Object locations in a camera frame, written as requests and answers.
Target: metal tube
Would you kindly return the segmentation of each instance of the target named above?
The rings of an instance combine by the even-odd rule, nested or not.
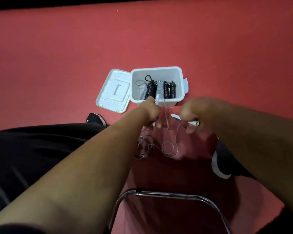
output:
[[[116,201],[115,207],[113,209],[113,214],[112,214],[112,218],[108,224],[108,229],[110,230],[110,232],[112,231],[113,225],[114,225],[114,221],[116,218],[116,214],[117,214],[117,210],[119,208],[119,205],[121,203],[121,201],[126,198],[128,195],[137,195],[137,196],[150,196],[150,197],[162,197],[162,198],[172,198],[172,199],[186,199],[186,200],[197,200],[197,201],[202,201],[206,204],[208,204],[209,206],[211,206],[212,208],[214,208],[220,215],[225,228],[227,230],[228,234],[232,234],[230,226],[225,218],[225,216],[223,215],[222,211],[217,207],[217,205],[215,205],[215,203],[213,201],[211,201],[210,199],[203,197],[203,196],[199,196],[199,195],[186,195],[186,194],[179,194],[179,193],[170,193],[170,192],[157,192],[157,191],[148,191],[148,190],[142,190],[142,189],[130,189],[130,190],[126,190],[124,193],[122,193],[118,200]]]

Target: white lid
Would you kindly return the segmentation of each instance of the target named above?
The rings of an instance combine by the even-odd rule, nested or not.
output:
[[[97,97],[97,106],[113,112],[124,113],[130,101],[131,80],[130,72],[118,69],[111,70]]]

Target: box handle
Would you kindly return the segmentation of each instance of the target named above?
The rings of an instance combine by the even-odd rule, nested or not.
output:
[[[183,79],[183,89],[184,89],[185,94],[189,92],[189,85],[188,85],[187,78]]]

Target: white plastic container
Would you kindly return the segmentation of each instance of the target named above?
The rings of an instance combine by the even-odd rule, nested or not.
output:
[[[141,94],[145,85],[137,86],[136,81],[145,81],[145,76],[150,75],[154,81],[162,80],[176,84],[176,98],[165,99],[166,107],[173,107],[184,99],[189,91],[188,80],[183,78],[180,67],[157,67],[134,69],[131,72],[113,69],[109,72],[102,89],[96,99],[99,107],[111,110],[117,113],[124,113],[128,107],[129,100],[137,105],[141,104]],[[164,100],[160,99],[158,105],[165,106]]]
[[[144,90],[145,85],[137,86],[137,80],[142,80],[145,82],[145,76],[150,75],[152,80],[162,80],[171,82],[172,80],[176,84],[176,98],[168,98],[165,99],[165,103],[167,107],[173,107],[184,99],[185,94],[189,91],[188,80],[187,78],[183,78],[182,70],[180,67],[172,66],[172,67],[157,67],[157,68],[143,68],[143,69],[134,69],[131,71],[132,81],[129,87],[130,93],[130,101],[139,105],[143,102],[140,100],[140,96]],[[164,107],[164,99],[160,99],[158,102],[160,107]]]

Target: black shoe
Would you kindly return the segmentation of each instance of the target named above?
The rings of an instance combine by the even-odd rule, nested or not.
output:
[[[105,120],[96,113],[90,113],[89,116],[87,117],[86,123],[92,123],[92,122],[96,122],[102,126],[106,126],[106,122]]]
[[[217,142],[216,151],[211,159],[211,168],[223,179],[228,179],[231,175],[254,178],[220,141]]]

